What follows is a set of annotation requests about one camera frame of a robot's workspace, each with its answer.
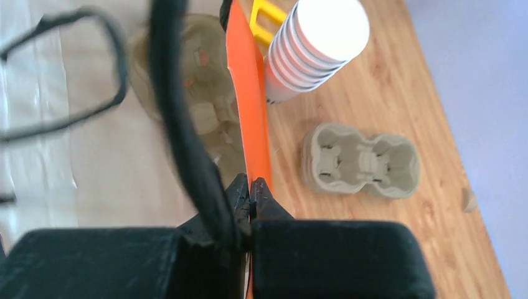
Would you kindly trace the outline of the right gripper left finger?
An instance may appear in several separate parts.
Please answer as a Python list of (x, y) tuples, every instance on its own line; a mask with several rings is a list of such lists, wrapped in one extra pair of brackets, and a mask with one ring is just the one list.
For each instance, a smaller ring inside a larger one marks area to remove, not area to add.
[(245, 256), (179, 227), (37, 229), (1, 255), (2, 298), (243, 298)]

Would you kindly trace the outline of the orange paper bag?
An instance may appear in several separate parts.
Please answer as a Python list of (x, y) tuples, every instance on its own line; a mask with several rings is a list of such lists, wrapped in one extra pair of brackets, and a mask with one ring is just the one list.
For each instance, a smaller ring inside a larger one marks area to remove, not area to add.
[(183, 94), (188, 14), (223, 1), (2, 1), (1, 209), (11, 249), (37, 229), (179, 227), (232, 245), (233, 205)]

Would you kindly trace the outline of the single pulp cup carrier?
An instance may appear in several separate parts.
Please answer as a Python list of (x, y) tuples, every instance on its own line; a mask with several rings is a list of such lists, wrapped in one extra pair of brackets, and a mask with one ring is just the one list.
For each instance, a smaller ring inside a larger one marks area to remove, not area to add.
[(194, 128), (224, 186), (245, 172), (237, 99), (218, 17), (188, 14), (182, 30), (183, 94)]

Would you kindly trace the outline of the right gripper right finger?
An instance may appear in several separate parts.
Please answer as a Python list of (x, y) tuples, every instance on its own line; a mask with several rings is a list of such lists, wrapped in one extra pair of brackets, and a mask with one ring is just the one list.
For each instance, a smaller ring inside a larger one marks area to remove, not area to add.
[(297, 220), (251, 187), (254, 298), (435, 298), (418, 240), (391, 221)]

